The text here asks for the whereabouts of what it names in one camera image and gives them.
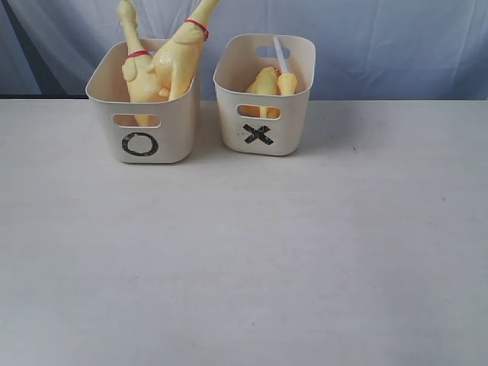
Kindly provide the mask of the blue backdrop cloth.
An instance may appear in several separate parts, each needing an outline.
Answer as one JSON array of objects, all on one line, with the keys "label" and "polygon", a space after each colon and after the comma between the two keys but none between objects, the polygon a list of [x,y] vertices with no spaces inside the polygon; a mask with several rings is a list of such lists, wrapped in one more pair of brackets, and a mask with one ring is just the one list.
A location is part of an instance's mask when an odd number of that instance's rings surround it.
[{"label": "blue backdrop cloth", "polygon": [[[3,1],[1,93],[77,97],[124,39],[115,1]],[[487,97],[485,1],[221,1],[200,62],[201,94],[240,34],[290,34],[316,48],[314,100]]]}]

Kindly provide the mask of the yellow rubber chicken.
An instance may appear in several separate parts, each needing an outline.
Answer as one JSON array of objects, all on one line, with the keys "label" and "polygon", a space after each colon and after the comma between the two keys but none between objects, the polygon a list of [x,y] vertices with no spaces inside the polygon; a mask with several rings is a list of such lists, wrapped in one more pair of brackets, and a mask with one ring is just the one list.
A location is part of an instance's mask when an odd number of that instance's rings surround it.
[{"label": "yellow rubber chicken", "polygon": [[154,54],[147,72],[156,77],[158,94],[171,101],[191,86],[199,59],[208,40],[208,24],[219,0],[201,1],[173,36]]},{"label": "yellow rubber chicken", "polygon": [[121,66],[121,70],[127,84],[130,101],[133,103],[167,101],[169,92],[162,87],[154,74],[147,72],[153,57],[140,41],[137,32],[137,13],[133,3],[119,1],[117,15],[127,45],[127,58]]}]

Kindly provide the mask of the yellow rubber chicken front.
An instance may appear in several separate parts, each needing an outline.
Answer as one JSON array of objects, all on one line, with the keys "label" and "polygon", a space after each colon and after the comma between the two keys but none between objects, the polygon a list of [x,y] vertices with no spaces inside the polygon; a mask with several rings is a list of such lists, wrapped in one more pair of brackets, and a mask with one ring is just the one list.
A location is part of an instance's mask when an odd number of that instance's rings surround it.
[{"label": "yellow rubber chicken front", "polygon": [[147,72],[153,57],[140,41],[137,32],[137,13],[133,3],[119,1],[117,15],[127,45],[127,58],[121,66],[121,70],[127,84],[130,101],[133,103],[167,101],[169,92],[162,87],[154,74]]}]

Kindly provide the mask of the cream bin marked O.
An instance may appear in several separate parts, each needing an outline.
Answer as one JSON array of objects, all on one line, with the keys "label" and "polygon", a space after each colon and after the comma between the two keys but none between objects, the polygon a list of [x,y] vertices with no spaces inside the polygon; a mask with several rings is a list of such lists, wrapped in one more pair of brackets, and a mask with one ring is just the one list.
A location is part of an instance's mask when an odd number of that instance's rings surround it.
[{"label": "cream bin marked O", "polygon": [[200,114],[200,75],[174,101],[132,103],[121,67],[127,45],[116,43],[104,55],[85,92],[94,119],[115,159],[134,164],[170,164],[190,155]]}]

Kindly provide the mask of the headless yellow rubber chicken body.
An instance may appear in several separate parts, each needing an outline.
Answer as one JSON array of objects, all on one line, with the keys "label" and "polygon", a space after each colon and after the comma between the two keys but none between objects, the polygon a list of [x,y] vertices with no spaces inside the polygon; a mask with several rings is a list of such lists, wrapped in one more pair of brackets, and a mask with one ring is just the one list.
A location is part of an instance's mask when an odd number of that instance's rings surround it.
[{"label": "headless yellow rubber chicken body", "polygon": [[[273,66],[263,68],[255,77],[254,82],[246,89],[248,94],[277,95],[278,94],[278,70]],[[241,114],[249,117],[271,118],[279,117],[277,108],[266,106],[242,105],[239,107]]]}]

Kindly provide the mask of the chicken head with white tube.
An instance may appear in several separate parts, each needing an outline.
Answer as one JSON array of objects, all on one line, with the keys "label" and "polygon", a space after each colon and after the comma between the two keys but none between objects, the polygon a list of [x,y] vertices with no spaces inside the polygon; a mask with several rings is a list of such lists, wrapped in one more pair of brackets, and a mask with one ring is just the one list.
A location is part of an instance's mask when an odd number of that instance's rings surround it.
[{"label": "chicken head with white tube", "polygon": [[284,58],[281,42],[277,36],[273,37],[275,52],[280,66],[281,74],[278,77],[278,88],[281,96],[294,95],[297,87],[297,77],[289,72],[286,59]]}]

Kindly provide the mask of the cream bin marked X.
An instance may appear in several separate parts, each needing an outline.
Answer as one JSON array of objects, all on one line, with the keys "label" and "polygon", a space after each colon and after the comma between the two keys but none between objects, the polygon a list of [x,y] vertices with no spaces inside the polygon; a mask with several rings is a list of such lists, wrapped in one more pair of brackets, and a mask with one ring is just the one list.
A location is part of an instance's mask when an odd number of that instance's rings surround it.
[{"label": "cream bin marked X", "polygon": [[[263,95],[246,89],[265,67],[281,69],[279,60],[260,57],[259,47],[290,51],[285,60],[297,77],[292,95]],[[313,85],[316,48],[310,40],[292,35],[242,34],[232,38],[213,75],[224,144],[240,153],[286,156],[297,149]]]}]

